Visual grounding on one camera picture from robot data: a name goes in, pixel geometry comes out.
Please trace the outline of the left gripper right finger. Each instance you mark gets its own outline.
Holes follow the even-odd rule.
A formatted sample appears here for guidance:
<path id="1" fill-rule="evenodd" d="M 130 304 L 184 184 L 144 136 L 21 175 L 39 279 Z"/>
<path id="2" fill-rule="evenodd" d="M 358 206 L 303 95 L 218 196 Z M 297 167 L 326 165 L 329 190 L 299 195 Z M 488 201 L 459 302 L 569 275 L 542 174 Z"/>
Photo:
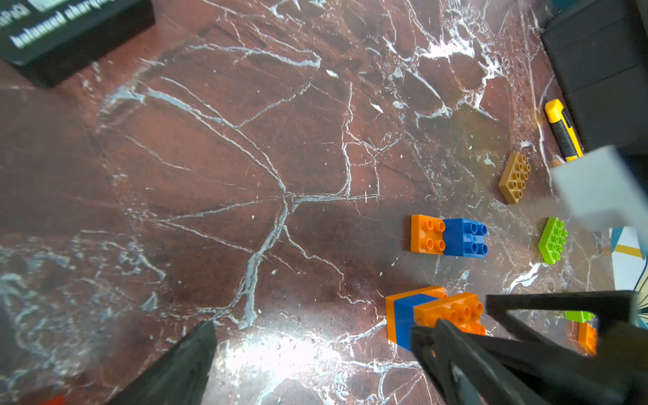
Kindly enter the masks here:
<path id="1" fill-rule="evenodd" d="M 476 341 L 448 321 L 414 325 L 410 349 L 447 404 L 545 404 Z"/>

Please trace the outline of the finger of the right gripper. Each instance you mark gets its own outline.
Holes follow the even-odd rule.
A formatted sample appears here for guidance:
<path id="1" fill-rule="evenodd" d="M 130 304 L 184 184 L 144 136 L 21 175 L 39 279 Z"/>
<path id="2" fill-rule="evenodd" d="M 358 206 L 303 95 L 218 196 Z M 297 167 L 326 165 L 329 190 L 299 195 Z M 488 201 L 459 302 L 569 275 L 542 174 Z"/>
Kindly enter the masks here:
<path id="1" fill-rule="evenodd" d="M 475 341 L 545 404 L 645 404 L 647 332 L 631 290 L 490 295 L 488 316 L 506 337 Z M 580 323 L 565 311 L 592 312 L 597 353 L 577 341 Z"/>

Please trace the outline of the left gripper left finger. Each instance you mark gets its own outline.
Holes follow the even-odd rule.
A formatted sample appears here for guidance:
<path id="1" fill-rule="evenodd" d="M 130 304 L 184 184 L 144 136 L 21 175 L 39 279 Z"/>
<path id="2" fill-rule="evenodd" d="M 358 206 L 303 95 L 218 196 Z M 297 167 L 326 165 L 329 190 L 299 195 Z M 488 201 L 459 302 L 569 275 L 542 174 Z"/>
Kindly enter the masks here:
<path id="1" fill-rule="evenodd" d="M 199 323 L 109 403 L 201 403 L 216 347 L 214 324 Z"/>

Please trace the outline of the orange 2x4 lego brick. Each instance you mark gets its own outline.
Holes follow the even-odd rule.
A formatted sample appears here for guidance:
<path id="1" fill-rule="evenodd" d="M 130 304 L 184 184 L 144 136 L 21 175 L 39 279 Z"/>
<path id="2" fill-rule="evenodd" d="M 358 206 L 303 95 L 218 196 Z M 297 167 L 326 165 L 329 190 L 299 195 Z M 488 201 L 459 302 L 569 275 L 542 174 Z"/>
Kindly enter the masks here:
<path id="1" fill-rule="evenodd" d="M 447 246 L 444 241 L 445 230 L 443 219 L 422 214 L 412 215 L 410 251 L 443 255 Z"/>
<path id="2" fill-rule="evenodd" d="M 411 295 L 429 295 L 438 298 L 438 300 L 447 298 L 446 289 L 439 286 L 431 286 L 418 290 L 411 290 L 408 292 L 390 295 L 386 297 L 386 321 L 387 321 L 387 338 L 389 341 L 397 344 L 396 331 L 395 331 L 395 310 L 394 302 L 401 298 L 410 297 Z"/>
<path id="3" fill-rule="evenodd" d="M 462 293 L 433 302 L 417 305 L 413 309 L 414 322 L 423 327 L 435 327 L 438 321 L 448 321 L 461 332 L 480 336 L 486 334 L 481 324 L 484 305 L 472 293 Z"/>

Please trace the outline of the blue 2x2 lego brick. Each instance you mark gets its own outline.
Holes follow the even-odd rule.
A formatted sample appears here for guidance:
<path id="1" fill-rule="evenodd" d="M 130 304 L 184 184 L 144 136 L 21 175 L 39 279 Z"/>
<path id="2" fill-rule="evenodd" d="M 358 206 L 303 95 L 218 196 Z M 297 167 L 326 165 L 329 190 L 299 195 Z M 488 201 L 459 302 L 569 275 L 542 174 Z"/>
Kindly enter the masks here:
<path id="1" fill-rule="evenodd" d="M 470 219 L 444 219 L 445 256 L 484 259 L 489 253 L 485 236 L 488 227 Z"/>
<path id="2" fill-rule="evenodd" d="M 415 324 L 414 309 L 417 306 L 437 301 L 438 298 L 429 295 L 411 295 L 394 302 L 395 331 L 397 345 L 410 351 L 411 328 Z"/>

